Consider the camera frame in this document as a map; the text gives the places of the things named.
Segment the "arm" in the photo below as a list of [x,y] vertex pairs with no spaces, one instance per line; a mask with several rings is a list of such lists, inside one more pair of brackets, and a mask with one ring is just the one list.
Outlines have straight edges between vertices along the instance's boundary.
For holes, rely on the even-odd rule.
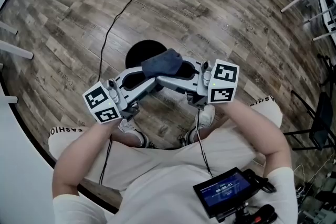
[[219,106],[237,124],[245,139],[265,155],[265,176],[276,168],[291,167],[287,140],[270,120],[238,100]]
[[98,153],[119,123],[120,121],[96,123],[63,151],[54,169],[53,198],[61,194],[79,195],[77,186],[87,175]]

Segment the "person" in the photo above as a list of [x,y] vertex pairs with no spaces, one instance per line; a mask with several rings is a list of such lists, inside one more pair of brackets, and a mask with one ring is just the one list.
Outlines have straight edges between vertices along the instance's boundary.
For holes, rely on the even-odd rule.
[[[273,97],[251,107],[234,100],[216,104],[227,121],[213,123],[215,108],[207,105],[199,116],[203,149],[211,172],[220,175],[234,167],[244,169],[257,152],[266,157],[264,176],[277,191],[259,191],[248,202],[254,213],[265,204],[275,208],[275,223],[297,223],[297,200],[290,149],[279,127],[282,113]],[[193,186],[211,177],[204,163],[195,127],[187,133],[189,145],[177,150],[140,148],[145,135],[122,121],[95,124],[88,130],[57,127],[49,138],[50,152],[58,159],[52,181],[56,223],[107,223],[103,210],[79,196],[83,178],[99,182],[109,138],[113,143],[101,183],[120,191],[120,209],[108,223],[217,223],[209,219]],[[235,215],[224,223],[233,223]]]

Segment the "wooden floor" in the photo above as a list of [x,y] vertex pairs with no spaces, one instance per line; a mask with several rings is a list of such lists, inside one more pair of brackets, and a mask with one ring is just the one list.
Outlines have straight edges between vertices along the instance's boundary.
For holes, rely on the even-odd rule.
[[[10,94],[19,97],[19,113],[46,150],[52,127],[94,122],[81,95],[97,79],[105,33],[127,1],[9,0],[1,11],[0,20],[18,34],[0,30],[0,38],[35,55],[29,61],[2,53],[0,62]],[[282,131],[307,129],[305,110],[290,91],[316,107],[318,83],[326,75],[316,55],[333,56],[334,49],[329,38],[312,41],[326,32],[321,20],[302,23],[318,10],[300,3],[280,12],[290,1],[134,0],[109,34],[101,80],[124,69],[132,45],[154,39],[199,61],[219,58],[239,65],[236,97],[250,104],[271,94],[284,113]],[[141,101],[135,120],[157,146],[166,148],[178,145],[177,136],[191,126],[195,112],[185,96],[164,89]],[[330,151],[294,154],[308,178],[329,156]],[[119,206],[115,192],[89,182],[85,186]]]

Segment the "white shorts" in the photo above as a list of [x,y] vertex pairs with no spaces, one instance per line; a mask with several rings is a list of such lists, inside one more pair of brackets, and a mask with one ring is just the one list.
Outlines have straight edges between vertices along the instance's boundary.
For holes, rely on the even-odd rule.
[[[266,97],[251,107],[260,114],[281,126],[282,113],[273,97]],[[50,131],[49,150],[54,158],[77,139],[87,127],[66,128],[55,127]],[[90,172],[85,177],[98,183],[106,160],[109,141],[97,156]],[[222,174],[234,167],[247,166],[255,157],[253,147],[242,137],[237,126],[231,120],[215,129],[202,140],[208,164],[214,176]],[[174,165],[189,164],[206,169],[199,143],[194,143],[177,150],[158,150],[151,148],[134,148],[113,141],[107,161],[102,184],[106,187],[125,191],[138,177],[146,172]]]

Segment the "black cable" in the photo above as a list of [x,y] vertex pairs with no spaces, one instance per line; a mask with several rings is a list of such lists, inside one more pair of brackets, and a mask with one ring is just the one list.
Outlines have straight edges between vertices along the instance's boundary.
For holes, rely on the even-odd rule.
[[208,160],[206,158],[206,155],[205,155],[205,151],[203,150],[203,146],[202,146],[202,143],[201,143],[201,137],[200,137],[200,117],[199,117],[199,110],[198,110],[198,117],[197,117],[197,125],[196,125],[196,128],[197,128],[197,133],[198,133],[198,141],[200,143],[200,146],[201,146],[201,151],[202,151],[202,156],[203,156],[203,160],[205,162],[205,165],[206,165],[206,169],[208,170],[209,174],[211,175],[212,178],[214,178],[214,176],[212,175],[211,173],[211,170],[210,170],[210,167],[209,167],[209,163],[208,163]]
[[112,135],[110,136],[110,142],[109,142],[109,146],[108,146],[107,152],[106,152],[106,159],[105,159],[104,167],[103,167],[103,170],[101,171],[101,174],[100,174],[99,185],[103,184],[103,178],[104,178],[104,174],[105,174],[105,168],[106,168],[106,165],[107,165],[107,160],[108,160],[109,155],[110,155],[111,147],[112,147]]
[[104,48],[105,48],[105,45],[106,45],[107,36],[108,36],[109,32],[111,31],[114,23],[117,21],[117,19],[119,18],[119,16],[125,11],[125,9],[128,7],[128,5],[131,4],[132,1],[133,0],[129,0],[128,1],[128,3],[125,5],[125,7],[122,9],[122,11],[114,18],[113,23],[111,24],[109,30],[107,30],[107,32],[106,32],[105,41],[104,41],[104,44],[103,44],[103,46],[101,48],[101,51],[100,51],[99,75],[98,75],[97,82],[99,82],[100,76],[101,76],[101,66],[102,66],[102,63],[103,63],[103,51],[104,51]]

